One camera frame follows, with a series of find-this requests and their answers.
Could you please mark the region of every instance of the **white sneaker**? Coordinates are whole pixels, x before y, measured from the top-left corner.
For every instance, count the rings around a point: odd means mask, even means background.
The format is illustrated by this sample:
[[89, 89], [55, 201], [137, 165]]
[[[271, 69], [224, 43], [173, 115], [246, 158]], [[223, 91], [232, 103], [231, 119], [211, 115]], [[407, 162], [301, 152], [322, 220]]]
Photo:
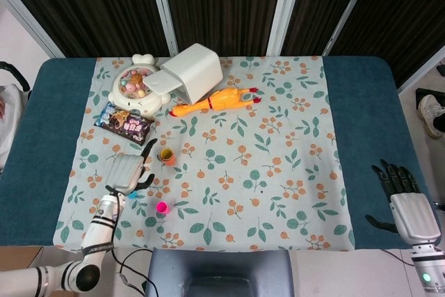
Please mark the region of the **white sneaker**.
[[438, 116], [445, 114], [445, 108], [437, 102], [434, 95], [426, 95], [419, 102], [419, 115], [425, 122], [426, 133], [432, 138], [440, 138], [444, 135], [443, 132], [434, 128], [432, 122]]

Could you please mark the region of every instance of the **robotic arm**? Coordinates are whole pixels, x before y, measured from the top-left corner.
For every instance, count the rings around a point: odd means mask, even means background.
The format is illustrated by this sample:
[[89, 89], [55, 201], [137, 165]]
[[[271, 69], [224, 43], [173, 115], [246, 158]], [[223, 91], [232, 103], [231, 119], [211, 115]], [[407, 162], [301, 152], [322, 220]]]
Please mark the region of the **robotic arm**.
[[381, 163], [386, 173], [377, 166], [372, 169], [382, 184], [395, 224], [381, 223], [370, 215], [366, 219], [378, 229], [399, 233], [412, 246], [411, 259], [425, 292], [445, 296], [445, 253], [434, 245], [441, 233], [430, 203], [406, 168], [384, 160]]
[[125, 208], [125, 196], [153, 182], [154, 174], [145, 172], [144, 161], [156, 142], [156, 138], [151, 140], [140, 156], [116, 157], [106, 180], [110, 194], [102, 198], [83, 239], [82, 261], [0, 272], [0, 297], [47, 297], [54, 290], [82, 293], [93, 289], [99, 282], [105, 253], [114, 248], [114, 231]]

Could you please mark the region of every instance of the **orange cup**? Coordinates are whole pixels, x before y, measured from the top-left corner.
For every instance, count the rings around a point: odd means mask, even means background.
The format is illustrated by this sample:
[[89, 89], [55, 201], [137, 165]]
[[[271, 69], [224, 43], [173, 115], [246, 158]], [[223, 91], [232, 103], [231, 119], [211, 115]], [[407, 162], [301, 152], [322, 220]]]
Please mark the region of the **orange cup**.
[[163, 149], [159, 156], [165, 165], [172, 166], [175, 164], [176, 158], [172, 149], [170, 148]]

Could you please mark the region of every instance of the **pink cup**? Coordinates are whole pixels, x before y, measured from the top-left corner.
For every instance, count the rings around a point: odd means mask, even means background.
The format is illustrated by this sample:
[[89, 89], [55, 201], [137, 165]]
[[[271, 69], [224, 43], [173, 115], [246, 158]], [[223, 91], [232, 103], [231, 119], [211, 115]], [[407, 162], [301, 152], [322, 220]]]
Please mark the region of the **pink cup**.
[[168, 214], [169, 209], [168, 209], [168, 205], [165, 202], [160, 202], [156, 205], [156, 210], [160, 213], [160, 214]]

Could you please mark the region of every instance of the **black curtain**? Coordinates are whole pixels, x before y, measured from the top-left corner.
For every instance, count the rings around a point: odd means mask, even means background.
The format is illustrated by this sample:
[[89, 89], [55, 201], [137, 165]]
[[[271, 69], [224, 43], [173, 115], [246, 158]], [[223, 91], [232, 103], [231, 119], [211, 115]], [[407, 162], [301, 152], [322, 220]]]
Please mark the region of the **black curtain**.
[[178, 48], [201, 43], [222, 56], [266, 53], [277, 0], [168, 0]]
[[321, 55], [350, 0], [296, 0], [282, 55]]
[[67, 57], [169, 56], [155, 0], [22, 0]]
[[331, 55], [372, 55], [397, 86], [445, 45], [445, 0], [358, 0]]

